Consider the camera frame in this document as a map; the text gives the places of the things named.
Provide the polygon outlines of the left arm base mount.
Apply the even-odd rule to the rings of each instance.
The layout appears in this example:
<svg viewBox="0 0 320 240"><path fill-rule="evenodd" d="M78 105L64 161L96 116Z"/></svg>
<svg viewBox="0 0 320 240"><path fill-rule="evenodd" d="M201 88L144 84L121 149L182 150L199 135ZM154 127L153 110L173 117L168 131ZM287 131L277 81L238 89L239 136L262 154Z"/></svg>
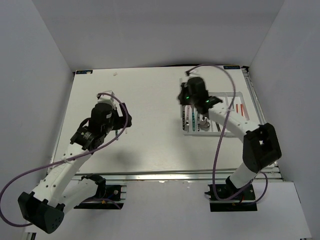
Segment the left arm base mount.
<svg viewBox="0 0 320 240"><path fill-rule="evenodd" d="M127 186L120 184L108 184L107 180L97 174L89 174L81 177L81 180L91 180L97 185L94 196L83 200L74 209L84 210L121 210L126 199Z"/></svg>

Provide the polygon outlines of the green handle knife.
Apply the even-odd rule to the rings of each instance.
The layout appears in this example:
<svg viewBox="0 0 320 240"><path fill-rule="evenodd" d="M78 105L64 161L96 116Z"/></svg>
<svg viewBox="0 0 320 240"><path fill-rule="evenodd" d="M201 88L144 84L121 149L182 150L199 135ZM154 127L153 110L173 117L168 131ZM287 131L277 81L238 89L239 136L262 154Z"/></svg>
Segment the green handle knife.
<svg viewBox="0 0 320 240"><path fill-rule="evenodd" d="M119 140L119 130L115 130L116 141Z"/></svg>

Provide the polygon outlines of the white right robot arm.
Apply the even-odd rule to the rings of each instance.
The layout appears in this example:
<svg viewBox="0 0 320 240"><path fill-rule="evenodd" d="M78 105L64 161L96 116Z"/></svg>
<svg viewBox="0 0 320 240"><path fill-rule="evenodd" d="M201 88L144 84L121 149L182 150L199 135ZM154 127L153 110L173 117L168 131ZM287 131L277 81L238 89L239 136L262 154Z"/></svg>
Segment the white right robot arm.
<svg viewBox="0 0 320 240"><path fill-rule="evenodd" d="M226 195L236 200L244 186L264 168L282 157L276 130L270 123L246 120L219 97L210 96L201 77L191 77L180 84L177 97L180 105L191 105L203 116L225 125L243 144L243 163L226 180Z"/></svg>

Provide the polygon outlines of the pink handle spoon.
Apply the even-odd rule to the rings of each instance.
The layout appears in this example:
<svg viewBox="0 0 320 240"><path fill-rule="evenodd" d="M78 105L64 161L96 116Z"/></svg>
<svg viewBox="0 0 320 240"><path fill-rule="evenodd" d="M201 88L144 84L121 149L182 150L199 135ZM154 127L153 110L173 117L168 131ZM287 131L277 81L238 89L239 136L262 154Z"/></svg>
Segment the pink handle spoon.
<svg viewBox="0 0 320 240"><path fill-rule="evenodd" d="M202 119L199 122L200 126L205 126L207 124L207 119L203 116Z"/></svg>

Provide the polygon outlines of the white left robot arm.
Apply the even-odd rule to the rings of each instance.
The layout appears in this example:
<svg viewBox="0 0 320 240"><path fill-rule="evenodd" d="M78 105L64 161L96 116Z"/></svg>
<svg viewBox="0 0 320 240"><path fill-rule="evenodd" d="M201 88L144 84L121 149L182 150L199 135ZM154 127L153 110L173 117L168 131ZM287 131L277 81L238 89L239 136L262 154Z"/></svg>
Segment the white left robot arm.
<svg viewBox="0 0 320 240"><path fill-rule="evenodd" d="M119 104L122 116L112 103L97 103L91 116L81 122L70 139L64 160L57 164L30 192L18 198L22 216L47 234L53 233L64 216L87 199L102 199L106 194L106 180L90 173L70 190L67 186L80 167L99 150L111 131L124 130L132 125L126 104Z"/></svg>

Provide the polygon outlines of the dark marbled handle fork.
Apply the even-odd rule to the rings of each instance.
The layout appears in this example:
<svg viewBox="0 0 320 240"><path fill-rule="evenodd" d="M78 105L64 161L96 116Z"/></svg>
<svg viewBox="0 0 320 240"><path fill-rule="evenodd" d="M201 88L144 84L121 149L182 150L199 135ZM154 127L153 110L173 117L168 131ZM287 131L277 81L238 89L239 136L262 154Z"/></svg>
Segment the dark marbled handle fork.
<svg viewBox="0 0 320 240"><path fill-rule="evenodd" d="M182 128L185 132L189 131L189 113L190 113L190 106L183 105L182 106Z"/></svg>

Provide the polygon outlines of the dark marbled handle knife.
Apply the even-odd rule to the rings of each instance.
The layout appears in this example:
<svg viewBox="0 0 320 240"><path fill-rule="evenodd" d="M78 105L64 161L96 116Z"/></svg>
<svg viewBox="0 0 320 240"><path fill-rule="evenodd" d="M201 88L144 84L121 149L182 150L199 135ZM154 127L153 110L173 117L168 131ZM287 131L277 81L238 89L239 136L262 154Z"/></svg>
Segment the dark marbled handle knife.
<svg viewBox="0 0 320 240"><path fill-rule="evenodd" d="M218 122L215 122L216 128L218 132L221 132L221 128Z"/></svg>

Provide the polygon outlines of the green handle spoon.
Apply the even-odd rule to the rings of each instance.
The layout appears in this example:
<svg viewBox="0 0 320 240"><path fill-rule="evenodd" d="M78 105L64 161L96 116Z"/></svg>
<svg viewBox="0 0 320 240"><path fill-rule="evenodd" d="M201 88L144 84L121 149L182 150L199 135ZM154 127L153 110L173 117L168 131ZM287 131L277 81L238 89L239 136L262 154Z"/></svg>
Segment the green handle spoon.
<svg viewBox="0 0 320 240"><path fill-rule="evenodd" d="M201 124L201 129L202 129L203 131L209 131L209 129L210 129L210 123L209 123L208 121L202 123L202 124Z"/></svg>

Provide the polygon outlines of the green handle fork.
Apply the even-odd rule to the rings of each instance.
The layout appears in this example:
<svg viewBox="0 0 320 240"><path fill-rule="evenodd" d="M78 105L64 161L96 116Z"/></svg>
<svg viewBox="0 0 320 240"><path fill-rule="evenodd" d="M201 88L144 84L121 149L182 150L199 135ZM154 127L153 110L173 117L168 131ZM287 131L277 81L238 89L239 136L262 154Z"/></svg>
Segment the green handle fork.
<svg viewBox="0 0 320 240"><path fill-rule="evenodd" d="M195 117L195 107L191 105L191 117L192 117L192 131L196 131L196 117Z"/></svg>

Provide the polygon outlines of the dark marbled handle spoon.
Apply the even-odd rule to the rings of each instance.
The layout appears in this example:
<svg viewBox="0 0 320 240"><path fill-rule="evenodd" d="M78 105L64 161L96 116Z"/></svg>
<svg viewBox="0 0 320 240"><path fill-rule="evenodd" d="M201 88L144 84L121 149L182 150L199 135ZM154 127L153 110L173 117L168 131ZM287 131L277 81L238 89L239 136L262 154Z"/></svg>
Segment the dark marbled handle spoon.
<svg viewBox="0 0 320 240"><path fill-rule="evenodd" d="M200 123L201 123L201 115L199 112L197 112L197 131L200 131Z"/></svg>

